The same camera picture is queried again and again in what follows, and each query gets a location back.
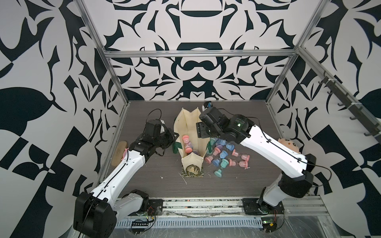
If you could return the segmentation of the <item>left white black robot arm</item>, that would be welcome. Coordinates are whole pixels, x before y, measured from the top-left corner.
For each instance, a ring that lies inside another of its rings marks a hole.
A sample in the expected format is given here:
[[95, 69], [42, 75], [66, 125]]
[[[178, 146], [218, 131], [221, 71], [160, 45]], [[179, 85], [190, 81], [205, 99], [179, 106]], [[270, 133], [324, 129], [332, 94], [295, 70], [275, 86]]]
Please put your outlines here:
[[90, 193], [82, 192], [75, 201], [73, 228], [90, 238], [108, 238], [122, 219], [148, 209], [149, 196], [140, 190], [118, 199], [134, 174], [156, 154], [166, 150], [179, 134], [163, 120], [149, 120], [143, 133], [128, 147], [125, 156], [111, 174]]

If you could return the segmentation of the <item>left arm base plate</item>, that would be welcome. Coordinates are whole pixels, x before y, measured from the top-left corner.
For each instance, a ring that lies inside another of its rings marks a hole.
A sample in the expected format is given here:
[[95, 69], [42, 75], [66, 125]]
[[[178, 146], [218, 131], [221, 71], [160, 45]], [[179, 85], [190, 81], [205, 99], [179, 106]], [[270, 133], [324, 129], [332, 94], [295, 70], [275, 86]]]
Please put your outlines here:
[[143, 211], [148, 216], [161, 215], [163, 212], [163, 199], [148, 199], [143, 202]]

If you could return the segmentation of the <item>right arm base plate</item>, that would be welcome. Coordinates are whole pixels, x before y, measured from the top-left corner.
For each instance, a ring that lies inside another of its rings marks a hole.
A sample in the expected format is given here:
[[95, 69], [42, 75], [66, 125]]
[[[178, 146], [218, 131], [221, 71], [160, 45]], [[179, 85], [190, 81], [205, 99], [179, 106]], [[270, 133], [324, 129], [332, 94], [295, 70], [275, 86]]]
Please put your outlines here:
[[246, 215], [278, 215], [284, 214], [283, 203], [280, 202], [277, 206], [273, 207], [265, 202], [259, 203], [258, 198], [243, 198], [243, 210]]

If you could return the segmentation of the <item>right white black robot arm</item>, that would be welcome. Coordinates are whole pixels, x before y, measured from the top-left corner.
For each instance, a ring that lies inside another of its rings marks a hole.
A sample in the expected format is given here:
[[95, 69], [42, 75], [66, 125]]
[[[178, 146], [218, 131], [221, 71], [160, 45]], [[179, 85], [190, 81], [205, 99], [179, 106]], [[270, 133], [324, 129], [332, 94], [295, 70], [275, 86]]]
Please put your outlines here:
[[196, 124], [199, 138], [215, 137], [257, 152], [281, 170], [281, 175], [265, 188], [260, 202], [276, 207], [289, 197], [302, 198], [312, 188], [315, 156], [303, 155], [266, 134], [251, 117], [235, 114], [228, 118], [219, 109], [203, 107]]

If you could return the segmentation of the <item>cream canvas tote bag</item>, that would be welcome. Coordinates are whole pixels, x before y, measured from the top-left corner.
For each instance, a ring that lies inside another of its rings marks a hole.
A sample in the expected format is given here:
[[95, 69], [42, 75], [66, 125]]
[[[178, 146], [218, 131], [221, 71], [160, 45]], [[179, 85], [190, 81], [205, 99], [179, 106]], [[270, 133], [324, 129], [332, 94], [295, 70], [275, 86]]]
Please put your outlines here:
[[174, 120], [174, 132], [179, 137], [173, 144], [173, 151], [181, 157], [181, 175], [186, 178], [204, 177], [203, 163], [209, 138], [198, 137], [197, 123], [201, 122], [200, 114], [199, 108], [193, 111], [182, 108]]

